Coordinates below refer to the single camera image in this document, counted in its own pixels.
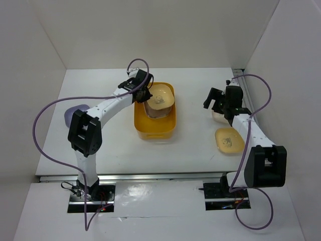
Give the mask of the pink panda plate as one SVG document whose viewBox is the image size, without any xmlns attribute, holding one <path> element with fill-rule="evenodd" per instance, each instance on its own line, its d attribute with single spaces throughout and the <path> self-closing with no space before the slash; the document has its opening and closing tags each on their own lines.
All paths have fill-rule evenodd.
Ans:
<svg viewBox="0 0 321 241">
<path fill-rule="evenodd" d="M 169 115 L 172 107 L 167 107 L 159 110 L 152 109 L 147 102 L 144 103 L 144 110 L 146 115 L 151 119 L 163 118 Z"/>
</svg>

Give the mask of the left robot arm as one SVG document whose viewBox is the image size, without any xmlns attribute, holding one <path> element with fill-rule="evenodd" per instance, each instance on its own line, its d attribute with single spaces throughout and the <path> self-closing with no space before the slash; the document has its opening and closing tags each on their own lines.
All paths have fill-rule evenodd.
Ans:
<svg viewBox="0 0 321 241">
<path fill-rule="evenodd" d="M 78 109 L 72 115 L 68 141 L 75 151 L 77 167 L 81 169 L 76 183 L 87 200 L 94 200 L 99 194 L 96 153 L 102 145 L 102 128 L 124 108 L 152 97 L 149 91 L 152 74 L 139 68 L 127 74 L 129 79 L 118 85 L 111 98 L 88 110 Z"/>
</svg>

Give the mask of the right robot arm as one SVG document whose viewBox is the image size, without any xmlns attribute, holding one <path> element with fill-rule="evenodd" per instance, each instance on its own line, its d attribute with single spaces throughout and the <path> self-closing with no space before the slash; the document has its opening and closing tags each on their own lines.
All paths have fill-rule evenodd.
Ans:
<svg viewBox="0 0 321 241">
<path fill-rule="evenodd" d="M 238 170 L 232 180 L 219 184 L 225 197 L 245 188 L 282 187 L 286 178 L 287 150 L 272 142 L 253 119 L 254 113 L 243 107 L 243 90 L 238 85 L 228 85 L 225 90 L 211 88 L 203 107 L 223 114 L 229 125 L 245 142 Z"/>
</svg>

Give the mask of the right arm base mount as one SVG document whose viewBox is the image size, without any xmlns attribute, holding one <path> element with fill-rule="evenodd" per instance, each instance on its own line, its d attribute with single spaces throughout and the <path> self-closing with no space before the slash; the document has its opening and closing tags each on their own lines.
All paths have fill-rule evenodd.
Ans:
<svg viewBox="0 0 321 241">
<path fill-rule="evenodd" d="M 247 190 L 230 193 L 229 188 L 221 183 L 203 183 L 199 190 L 203 191 L 207 211 L 251 208 Z"/>
</svg>

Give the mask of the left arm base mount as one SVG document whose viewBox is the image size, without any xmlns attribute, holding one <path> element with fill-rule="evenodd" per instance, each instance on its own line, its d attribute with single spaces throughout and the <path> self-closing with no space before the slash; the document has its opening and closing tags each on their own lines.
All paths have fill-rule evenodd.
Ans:
<svg viewBox="0 0 321 241">
<path fill-rule="evenodd" d="M 70 191 L 68 203 L 68 213 L 84 212 L 84 191 L 76 185 L 68 182 L 62 182 L 61 187 Z M 115 184 L 103 184 L 98 187 L 94 196 L 87 195 L 87 212 L 95 213 L 98 209 L 101 213 L 114 212 Z"/>
</svg>

